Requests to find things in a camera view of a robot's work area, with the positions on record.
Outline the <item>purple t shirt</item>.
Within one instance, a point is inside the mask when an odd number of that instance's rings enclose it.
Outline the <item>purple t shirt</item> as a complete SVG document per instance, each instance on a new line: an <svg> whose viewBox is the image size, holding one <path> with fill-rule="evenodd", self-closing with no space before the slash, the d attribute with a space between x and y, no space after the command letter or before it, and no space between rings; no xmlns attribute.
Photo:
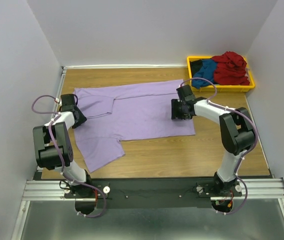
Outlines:
<svg viewBox="0 0 284 240"><path fill-rule="evenodd" d="M86 122L74 130L86 167L94 172L123 157L122 141L195 135L192 120L172 120L171 100L181 79L75 88Z"/></svg>

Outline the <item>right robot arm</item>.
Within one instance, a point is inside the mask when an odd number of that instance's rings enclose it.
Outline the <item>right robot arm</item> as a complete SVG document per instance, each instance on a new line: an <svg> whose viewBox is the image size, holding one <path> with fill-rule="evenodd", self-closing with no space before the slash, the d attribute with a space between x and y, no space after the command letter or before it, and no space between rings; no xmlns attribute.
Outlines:
<svg viewBox="0 0 284 240"><path fill-rule="evenodd" d="M171 100L172 120L191 120L203 117L217 123L220 127L221 142L225 149L220 168L214 173L207 186L198 183L210 195L223 196L236 184L238 170L242 161L258 141L258 133L249 111L244 108L230 108L212 102L205 97L195 97L189 85L176 89L178 99Z"/></svg>

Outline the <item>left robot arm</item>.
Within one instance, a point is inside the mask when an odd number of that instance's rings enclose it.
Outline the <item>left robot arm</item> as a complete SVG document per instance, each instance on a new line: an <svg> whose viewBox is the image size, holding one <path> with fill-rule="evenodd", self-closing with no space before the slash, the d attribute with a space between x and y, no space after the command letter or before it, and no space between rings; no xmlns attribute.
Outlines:
<svg viewBox="0 0 284 240"><path fill-rule="evenodd" d="M59 109L52 112L52 119L32 130L35 160L39 167L57 171L64 178L63 182L75 196L88 198L97 194L93 188L91 176L74 160L74 151L69 136L69 129L76 129L87 121L78 107L78 97L63 94L56 98L51 95Z"/></svg>

